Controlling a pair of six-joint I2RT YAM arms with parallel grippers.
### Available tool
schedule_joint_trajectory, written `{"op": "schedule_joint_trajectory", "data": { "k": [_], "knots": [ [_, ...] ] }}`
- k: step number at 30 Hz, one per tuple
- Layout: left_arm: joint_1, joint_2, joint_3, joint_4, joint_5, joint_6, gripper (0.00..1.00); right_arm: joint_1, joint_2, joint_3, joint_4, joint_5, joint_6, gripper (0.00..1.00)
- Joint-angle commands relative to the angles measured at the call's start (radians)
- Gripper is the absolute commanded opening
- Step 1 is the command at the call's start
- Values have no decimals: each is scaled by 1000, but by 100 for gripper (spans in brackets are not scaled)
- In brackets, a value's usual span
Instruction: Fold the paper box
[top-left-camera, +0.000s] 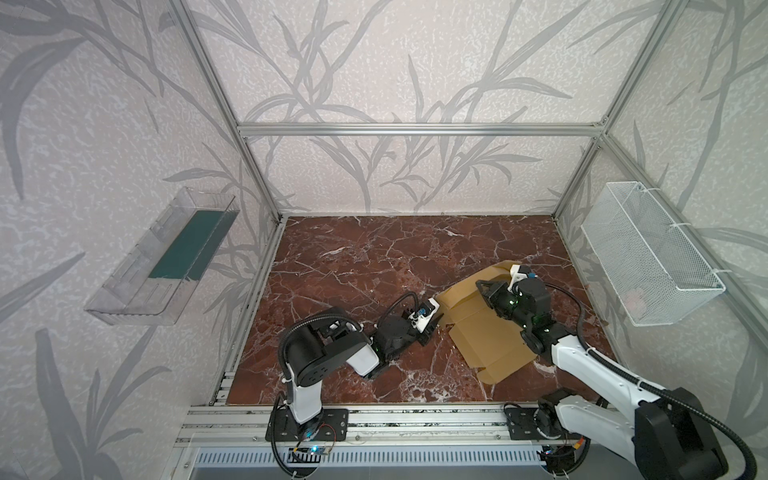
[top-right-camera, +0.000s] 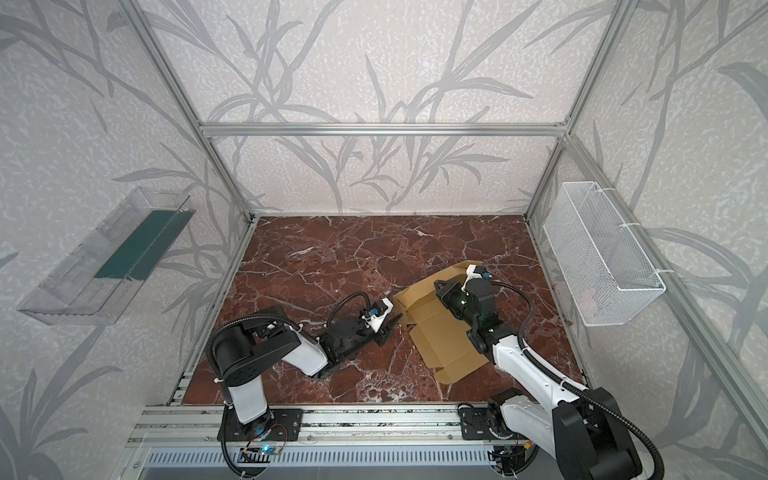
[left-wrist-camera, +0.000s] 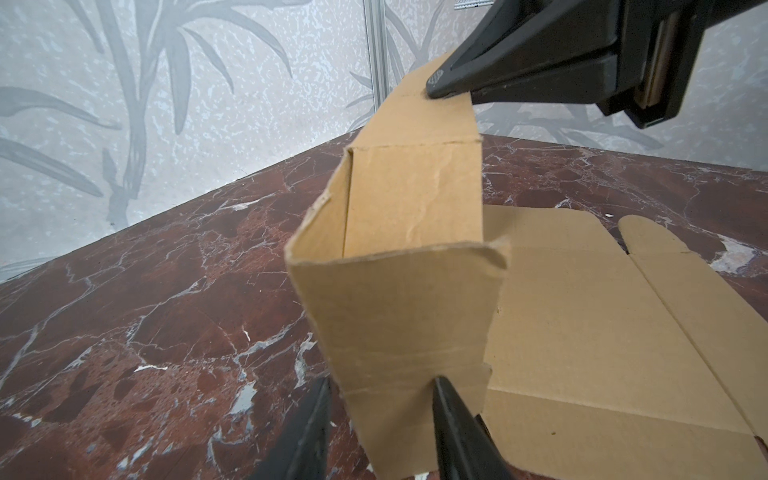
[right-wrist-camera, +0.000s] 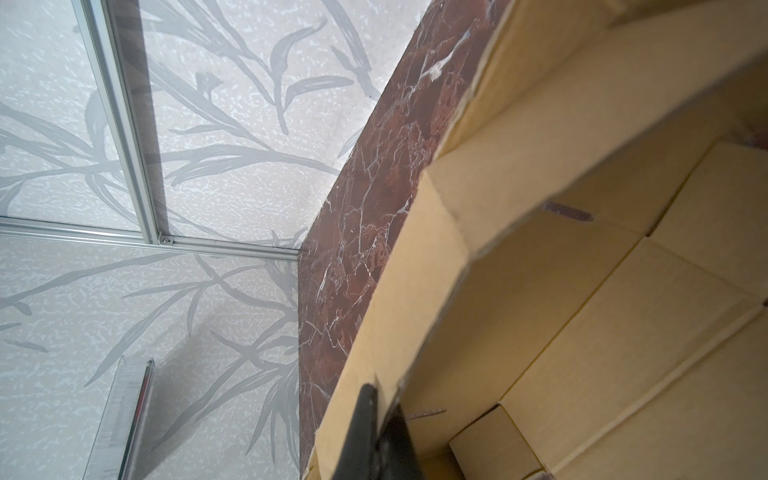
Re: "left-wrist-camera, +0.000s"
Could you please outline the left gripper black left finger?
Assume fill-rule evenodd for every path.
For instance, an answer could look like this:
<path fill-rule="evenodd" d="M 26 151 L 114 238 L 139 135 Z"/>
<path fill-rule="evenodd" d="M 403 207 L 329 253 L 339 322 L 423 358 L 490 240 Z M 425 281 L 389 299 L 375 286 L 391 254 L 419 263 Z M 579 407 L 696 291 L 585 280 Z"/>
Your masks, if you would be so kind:
<path fill-rule="evenodd" d="M 325 376 L 314 382 L 249 479 L 325 479 L 331 405 L 331 380 Z"/>

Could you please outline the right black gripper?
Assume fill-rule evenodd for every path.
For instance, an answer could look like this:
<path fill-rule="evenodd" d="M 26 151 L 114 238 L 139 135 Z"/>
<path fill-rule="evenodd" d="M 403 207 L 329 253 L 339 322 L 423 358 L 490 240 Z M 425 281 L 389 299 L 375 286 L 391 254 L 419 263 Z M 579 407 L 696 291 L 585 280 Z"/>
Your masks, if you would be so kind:
<path fill-rule="evenodd" d="M 426 92 L 475 105 L 598 102 L 647 128 L 678 115 L 705 31 L 761 4 L 497 1 Z"/>

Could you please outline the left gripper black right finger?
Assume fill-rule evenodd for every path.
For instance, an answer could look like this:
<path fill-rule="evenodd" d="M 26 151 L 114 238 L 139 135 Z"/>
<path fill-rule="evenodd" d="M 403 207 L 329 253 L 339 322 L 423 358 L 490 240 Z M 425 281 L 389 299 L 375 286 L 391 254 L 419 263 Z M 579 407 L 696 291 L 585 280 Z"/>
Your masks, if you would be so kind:
<path fill-rule="evenodd" d="M 434 380 L 432 413 L 441 479 L 515 478 L 482 417 L 470 413 L 447 377 Z"/>

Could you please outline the brown cardboard box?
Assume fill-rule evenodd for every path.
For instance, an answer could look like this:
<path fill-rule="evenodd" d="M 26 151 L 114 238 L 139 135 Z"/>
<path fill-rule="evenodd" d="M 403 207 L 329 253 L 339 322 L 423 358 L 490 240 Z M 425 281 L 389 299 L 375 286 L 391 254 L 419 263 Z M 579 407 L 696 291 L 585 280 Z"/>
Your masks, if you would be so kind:
<path fill-rule="evenodd" d="M 375 474 L 437 465 L 447 378 L 512 465 L 557 479 L 763 479 L 766 321 L 628 215 L 482 201 L 470 98 L 431 62 L 344 152 L 285 248 Z"/>

